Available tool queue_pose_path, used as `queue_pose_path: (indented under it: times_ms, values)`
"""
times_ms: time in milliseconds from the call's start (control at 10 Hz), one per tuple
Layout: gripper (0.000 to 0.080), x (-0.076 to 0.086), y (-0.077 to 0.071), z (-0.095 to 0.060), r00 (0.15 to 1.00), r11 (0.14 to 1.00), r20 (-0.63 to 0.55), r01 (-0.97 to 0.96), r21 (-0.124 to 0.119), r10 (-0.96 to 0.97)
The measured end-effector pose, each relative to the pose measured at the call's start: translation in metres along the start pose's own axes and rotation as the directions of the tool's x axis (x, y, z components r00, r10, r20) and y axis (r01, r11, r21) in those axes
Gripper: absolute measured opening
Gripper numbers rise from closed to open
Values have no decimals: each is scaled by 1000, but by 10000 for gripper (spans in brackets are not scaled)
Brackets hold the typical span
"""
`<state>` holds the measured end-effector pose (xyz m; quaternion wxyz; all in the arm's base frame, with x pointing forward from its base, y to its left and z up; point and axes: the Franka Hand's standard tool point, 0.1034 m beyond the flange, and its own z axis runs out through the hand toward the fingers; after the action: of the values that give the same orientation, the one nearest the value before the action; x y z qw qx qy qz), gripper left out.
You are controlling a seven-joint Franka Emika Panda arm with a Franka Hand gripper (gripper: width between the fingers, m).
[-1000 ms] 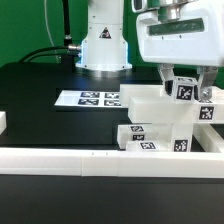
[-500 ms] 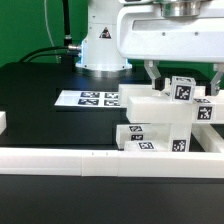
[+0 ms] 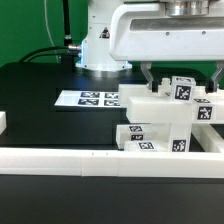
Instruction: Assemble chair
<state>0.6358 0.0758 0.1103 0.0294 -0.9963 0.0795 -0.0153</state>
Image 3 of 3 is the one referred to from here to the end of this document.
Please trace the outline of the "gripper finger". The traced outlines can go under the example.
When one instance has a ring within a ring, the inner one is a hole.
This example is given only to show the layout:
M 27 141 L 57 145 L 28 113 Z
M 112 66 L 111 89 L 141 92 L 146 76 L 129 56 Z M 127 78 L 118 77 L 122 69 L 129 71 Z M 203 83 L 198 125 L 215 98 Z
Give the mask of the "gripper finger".
M 216 62 L 216 71 L 214 74 L 206 81 L 205 92 L 213 93 L 218 89 L 219 81 L 224 77 L 224 61 Z

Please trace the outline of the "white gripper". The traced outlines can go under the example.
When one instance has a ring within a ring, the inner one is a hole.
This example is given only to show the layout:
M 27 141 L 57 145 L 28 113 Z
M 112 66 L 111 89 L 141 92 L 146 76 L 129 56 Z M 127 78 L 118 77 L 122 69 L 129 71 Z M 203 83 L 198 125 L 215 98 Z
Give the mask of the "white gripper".
M 112 16 L 109 51 L 117 61 L 142 62 L 147 88 L 157 92 L 151 62 L 224 60 L 224 1 L 199 16 L 171 16 L 161 2 L 123 4 Z

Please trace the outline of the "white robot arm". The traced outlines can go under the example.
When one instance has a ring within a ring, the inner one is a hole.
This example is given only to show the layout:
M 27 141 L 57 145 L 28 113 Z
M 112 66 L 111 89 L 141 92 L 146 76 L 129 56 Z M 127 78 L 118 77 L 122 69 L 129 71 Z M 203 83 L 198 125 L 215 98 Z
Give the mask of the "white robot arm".
M 224 78 L 224 0 L 88 0 L 77 67 L 102 77 L 137 61 L 153 89 L 156 61 L 214 61 L 206 90 Z

